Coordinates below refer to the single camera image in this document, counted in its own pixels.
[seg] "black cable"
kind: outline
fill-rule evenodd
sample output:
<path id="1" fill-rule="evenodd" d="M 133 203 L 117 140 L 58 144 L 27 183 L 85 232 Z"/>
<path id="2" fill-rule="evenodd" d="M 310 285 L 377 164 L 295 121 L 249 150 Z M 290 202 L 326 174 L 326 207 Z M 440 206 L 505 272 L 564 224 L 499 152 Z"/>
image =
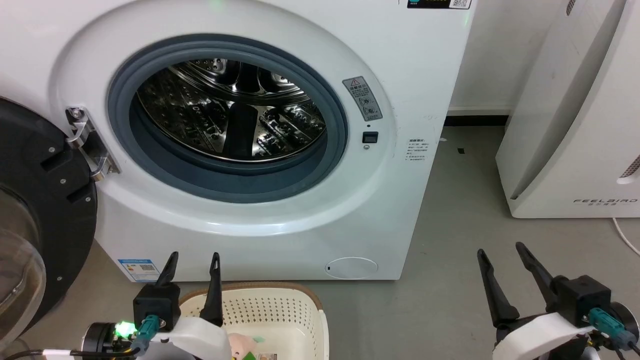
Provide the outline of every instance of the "black cable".
<path id="1" fill-rule="evenodd" d="M 16 360 L 16 359 L 20 359 L 21 357 L 38 356 L 38 355 L 42 355 L 43 351 L 44 350 L 25 350 L 25 351 L 20 351 L 20 352 L 16 352 L 14 355 L 7 356 L 4 360 Z"/>
<path id="2" fill-rule="evenodd" d="M 27 342 L 24 341 L 23 339 L 17 338 L 15 341 L 18 341 L 20 344 L 22 344 L 23 349 L 29 350 L 30 348 L 29 344 L 27 344 Z M 31 360 L 36 360 L 36 358 L 33 355 L 30 355 L 29 358 Z"/>
<path id="3" fill-rule="evenodd" d="M 616 355 L 618 356 L 618 359 L 626 360 L 625 357 L 622 356 L 622 353 L 620 352 L 620 348 L 613 341 L 611 342 L 611 347 L 613 347 L 613 351 L 616 352 Z"/>
<path id="4" fill-rule="evenodd" d="M 622 353 L 620 352 L 620 349 L 618 348 L 614 348 L 613 349 L 616 352 L 616 355 L 618 356 L 618 359 L 620 360 L 626 360 L 624 356 L 622 356 Z"/>
<path id="5" fill-rule="evenodd" d="M 16 352 L 14 355 L 9 355 L 3 360 L 16 360 L 26 356 L 38 356 L 38 355 L 42 355 L 43 352 L 44 350 L 21 351 L 21 352 Z M 119 357 L 132 357 L 133 355 L 136 355 L 138 352 L 140 352 L 140 348 L 135 348 L 131 351 L 125 351 L 125 352 L 94 352 L 94 351 L 70 350 L 69 355 L 83 356 L 83 357 L 119 358 Z"/>
<path id="6" fill-rule="evenodd" d="M 638 356 L 640 356 L 640 348 L 638 348 L 636 346 L 636 344 L 632 343 L 631 341 L 629 341 L 629 347 L 631 348 L 631 350 L 635 351 L 636 354 L 638 354 Z"/>
<path id="7" fill-rule="evenodd" d="M 94 351 L 80 351 L 80 350 L 71 350 L 71 356 L 84 356 L 84 357 L 109 357 L 109 358 L 119 358 L 119 357 L 131 357 L 140 352 L 140 348 L 135 348 L 133 350 L 127 350 L 123 352 L 94 352 Z"/>

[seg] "white plastic basket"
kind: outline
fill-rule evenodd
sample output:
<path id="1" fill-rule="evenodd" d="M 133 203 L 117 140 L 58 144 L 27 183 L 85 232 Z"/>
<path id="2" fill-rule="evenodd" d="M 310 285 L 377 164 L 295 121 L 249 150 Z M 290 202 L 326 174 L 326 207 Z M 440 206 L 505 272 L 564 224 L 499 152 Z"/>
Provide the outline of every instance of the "white plastic basket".
<path id="1" fill-rule="evenodd" d="M 199 316 L 207 290 L 180 300 L 183 316 Z M 329 328 L 320 300 L 311 290 L 289 282 L 241 282 L 222 289 L 228 332 L 260 336 L 253 353 L 278 354 L 278 360 L 328 360 Z"/>

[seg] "door glass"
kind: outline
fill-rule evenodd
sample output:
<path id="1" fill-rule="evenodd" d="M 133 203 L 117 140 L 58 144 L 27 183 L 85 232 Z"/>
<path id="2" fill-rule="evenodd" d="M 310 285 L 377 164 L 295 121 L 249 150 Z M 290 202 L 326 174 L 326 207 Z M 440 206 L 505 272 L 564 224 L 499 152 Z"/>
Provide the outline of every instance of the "door glass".
<path id="1" fill-rule="evenodd" d="M 174 142 L 225 161 L 288 158 L 310 147 L 325 128 L 314 102 L 294 83 L 220 58 L 160 70 L 140 86 L 138 99 Z"/>
<path id="2" fill-rule="evenodd" d="M 0 189 L 0 351 L 20 336 L 40 307 L 46 276 L 37 243 L 28 209 Z"/>

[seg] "transparent plastic dome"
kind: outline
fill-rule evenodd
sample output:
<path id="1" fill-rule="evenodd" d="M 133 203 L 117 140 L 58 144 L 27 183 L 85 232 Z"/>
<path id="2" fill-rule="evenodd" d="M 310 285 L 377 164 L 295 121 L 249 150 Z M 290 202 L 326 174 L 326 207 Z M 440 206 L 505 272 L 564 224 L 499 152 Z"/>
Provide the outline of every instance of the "transparent plastic dome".
<path id="1" fill-rule="evenodd" d="M 0 351 L 27 327 L 40 307 L 45 267 L 29 211 L 0 190 Z"/>

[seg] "sticker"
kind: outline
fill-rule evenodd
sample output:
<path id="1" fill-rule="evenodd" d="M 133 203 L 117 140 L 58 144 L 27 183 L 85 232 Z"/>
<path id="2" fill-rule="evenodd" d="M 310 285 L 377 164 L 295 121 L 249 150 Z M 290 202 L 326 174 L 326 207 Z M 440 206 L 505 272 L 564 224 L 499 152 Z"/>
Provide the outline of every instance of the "sticker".
<path id="1" fill-rule="evenodd" d="M 278 354 L 258 354 L 256 360 L 278 360 Z"/>
<path id="2" fill-rule="evenodd" d="M 119 259 L 118 262 L 136 282 L 156 282 L 160 272 L 149 259 Z"/>
<path id="3" fill-rule="evenodd" d="M 469 9 L 471 0 L 409 0 L 409 9 Z"/>
<path id="4" fill-rule="evenodd" d="M 429 143 L 423 138 L 413 138 L 406 142 L 406 153 L 404 159 L 406 161 L 425 161 L 427 160 L 427 151 Z"/>
<path id="5" fill-rule="evenodd" d="M 351 93 L 365 121 L 382 119 L 382 112 L 380 112 L 378 102 L 362 76 L 342 80 L 342 83 Z"/>

